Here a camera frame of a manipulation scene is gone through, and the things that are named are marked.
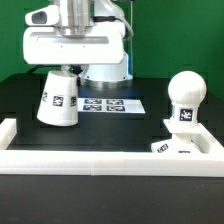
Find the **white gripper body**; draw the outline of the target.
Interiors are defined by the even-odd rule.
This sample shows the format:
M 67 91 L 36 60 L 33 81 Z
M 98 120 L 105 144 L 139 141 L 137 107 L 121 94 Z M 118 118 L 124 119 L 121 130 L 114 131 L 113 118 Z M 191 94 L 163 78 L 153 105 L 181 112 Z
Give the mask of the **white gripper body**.
M 115 4 L 50 4 L 25 16 L 23 56 L 29 64 L 118 64 L 126 20 Z

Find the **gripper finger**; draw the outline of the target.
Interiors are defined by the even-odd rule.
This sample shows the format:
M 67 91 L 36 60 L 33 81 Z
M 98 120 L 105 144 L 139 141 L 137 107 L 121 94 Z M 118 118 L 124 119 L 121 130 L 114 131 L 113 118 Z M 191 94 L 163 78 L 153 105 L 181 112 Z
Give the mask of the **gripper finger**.
M 70 76 L 80 78 L 83 72 L 83 69 L 80 65 L 71 65 L 69 68 Z

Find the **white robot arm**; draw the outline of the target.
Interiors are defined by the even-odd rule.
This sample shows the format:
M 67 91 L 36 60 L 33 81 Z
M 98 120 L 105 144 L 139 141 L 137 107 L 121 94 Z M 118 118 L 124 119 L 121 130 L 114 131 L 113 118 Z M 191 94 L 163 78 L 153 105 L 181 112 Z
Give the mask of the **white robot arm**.
M 127 86 L 124 42 L 133 30 L 112 0 L 49 0 L 25 16 L 23 56 L 33 65 L 79 66 L 80 81 L 98 88 Z

